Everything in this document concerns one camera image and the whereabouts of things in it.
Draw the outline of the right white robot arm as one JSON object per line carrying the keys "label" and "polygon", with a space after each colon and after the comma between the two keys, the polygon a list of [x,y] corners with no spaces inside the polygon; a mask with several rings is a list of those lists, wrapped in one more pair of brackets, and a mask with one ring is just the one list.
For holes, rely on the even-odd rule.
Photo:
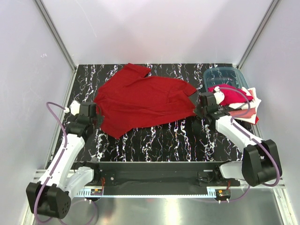
{"label": "right white robot arm", "polygon": [[221,91],[201,93],[200,102],[194,110],[210,129],[226,136],[243,154],[241,161],[221,164],[213,173],[214,183],[223,186],[229,179],[236,179],[244,180],[252,187],[276,186],[282,176],[276,143],[255,136],[237,123],[227,110],[220,110],[219,101],[223,96]]}

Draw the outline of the red t-shirt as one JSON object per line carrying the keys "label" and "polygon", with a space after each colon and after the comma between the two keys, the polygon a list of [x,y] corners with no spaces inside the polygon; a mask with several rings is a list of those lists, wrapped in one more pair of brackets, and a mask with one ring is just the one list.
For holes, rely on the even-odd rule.
{"label": "red t-shirt", "polygon": [[94,102],[104,116],[100,128],[119,139],[133,128],[149,128],[194,116],[186,81],[149,75],[150,68],[128,63],[98,89]]}

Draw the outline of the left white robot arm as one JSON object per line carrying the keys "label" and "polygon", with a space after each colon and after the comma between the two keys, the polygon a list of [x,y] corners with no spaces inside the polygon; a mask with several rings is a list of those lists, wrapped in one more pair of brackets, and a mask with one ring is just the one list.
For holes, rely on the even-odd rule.
{"label": "left white robot arm", "polygon": [[85,185],[105,184],[97,163],[85,162],[71,177],[68,176],[75,158],[103,122],[99,106],[93,102],[73,101],[63,111],[75,116],[75,120],[67,126],[58,121],[63,132],[62,144],[39,180],[30,182],[26,187],[30,211],[40,225],[53,218],[62,220],[71,207],[72,199]]}

